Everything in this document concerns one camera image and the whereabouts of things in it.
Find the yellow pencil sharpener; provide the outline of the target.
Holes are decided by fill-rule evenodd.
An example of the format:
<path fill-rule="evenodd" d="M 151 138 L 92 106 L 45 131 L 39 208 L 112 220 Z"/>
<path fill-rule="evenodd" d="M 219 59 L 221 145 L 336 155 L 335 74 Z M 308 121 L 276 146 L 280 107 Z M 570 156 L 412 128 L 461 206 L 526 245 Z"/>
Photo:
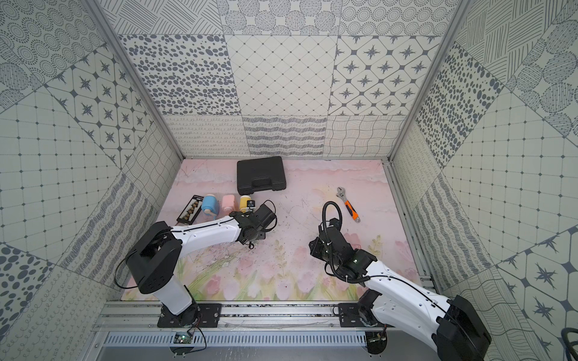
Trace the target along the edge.
<path fill-rule="evenodd" d="M 240 196 L 239 199 L 239 210 L 241 212 L 247 212 L 250 210 L 250 202 L 252 198 L 247 195 Z"/>

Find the pink pencil sharpener front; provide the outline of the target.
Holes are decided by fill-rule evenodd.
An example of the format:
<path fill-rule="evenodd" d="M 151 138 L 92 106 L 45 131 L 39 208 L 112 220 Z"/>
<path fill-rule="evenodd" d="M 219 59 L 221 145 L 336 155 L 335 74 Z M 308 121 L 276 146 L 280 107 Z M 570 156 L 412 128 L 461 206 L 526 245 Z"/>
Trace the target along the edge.
<path fill-rule="evenodd" d="M 227 194 L 223 196 L 221 207 L 225 215 L 229 215 L 231 212 L 237 211 L 236 196 L 233 194 Z"/>

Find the blue pencil sharpener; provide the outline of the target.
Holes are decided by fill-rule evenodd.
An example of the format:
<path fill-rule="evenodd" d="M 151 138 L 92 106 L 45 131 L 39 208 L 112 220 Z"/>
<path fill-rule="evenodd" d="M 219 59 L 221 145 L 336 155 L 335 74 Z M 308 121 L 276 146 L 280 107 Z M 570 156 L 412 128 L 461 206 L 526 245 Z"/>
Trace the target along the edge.
<path fill-rule="evenodd" d="M 220 212 L 220 205 L 215 195 L 207 194 L 203 197 L 201 212 L 216 219 Z"/>

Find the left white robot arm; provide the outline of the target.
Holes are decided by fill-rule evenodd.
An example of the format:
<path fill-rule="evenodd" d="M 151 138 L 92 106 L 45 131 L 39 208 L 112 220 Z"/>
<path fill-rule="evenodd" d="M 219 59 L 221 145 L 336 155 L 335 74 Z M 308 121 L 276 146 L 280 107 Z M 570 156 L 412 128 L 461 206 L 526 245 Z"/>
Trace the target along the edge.
<path fill-rule="evenodd" d="M 164 221 L 156 222 L 127 252 L 122 263 L 141 294 L 154 295 L 165 312 L 182 317 L 194 310 L 195 301 L 177 276 L 179 261 L 216 245 L 240 243 L 253 248 L 254 242 L 265 239 L 276 227 L 276 222 L 275 210 L 265 204 L 202 224 L 172 227 Z"/>

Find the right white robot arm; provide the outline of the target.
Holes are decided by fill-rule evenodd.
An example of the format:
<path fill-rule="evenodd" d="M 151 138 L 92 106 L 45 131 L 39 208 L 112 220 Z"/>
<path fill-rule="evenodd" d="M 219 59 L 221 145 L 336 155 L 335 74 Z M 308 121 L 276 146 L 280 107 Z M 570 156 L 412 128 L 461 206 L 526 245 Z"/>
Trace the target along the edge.
<path fill-rule="evenodd" d="M 482 360 L 492 337 L 470 301 L 426 290 L 397 274 L 373 254 L 355 249 L 336 218 L 319 226 L 310 254 L 326 263 L 331 276 L 365 287 L 358 300 L 367 326 L 393 326 L 437 352 L 441 360 Z"/>

